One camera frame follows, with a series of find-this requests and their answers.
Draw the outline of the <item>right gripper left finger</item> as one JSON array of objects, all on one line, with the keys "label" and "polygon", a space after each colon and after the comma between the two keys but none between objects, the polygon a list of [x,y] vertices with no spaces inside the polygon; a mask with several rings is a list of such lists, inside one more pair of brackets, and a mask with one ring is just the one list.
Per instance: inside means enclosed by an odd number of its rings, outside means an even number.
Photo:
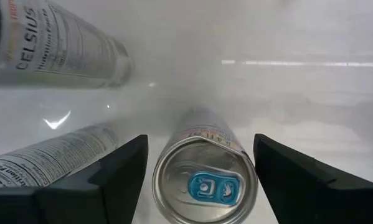
[{"label": "right gripper left finger", "polygon": [[148,161],[141,134],[46,187],[0,188],[0,224],[131,223]]}]

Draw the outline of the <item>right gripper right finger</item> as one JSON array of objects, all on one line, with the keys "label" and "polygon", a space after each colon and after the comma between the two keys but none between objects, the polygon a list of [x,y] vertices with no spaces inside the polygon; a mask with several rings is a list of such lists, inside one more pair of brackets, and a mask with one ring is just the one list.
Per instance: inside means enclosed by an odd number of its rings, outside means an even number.
[{"label": "right gripper right finger", "polygon": [[279,223],[373,223],[373,182],[256,134],[255,170]]}]

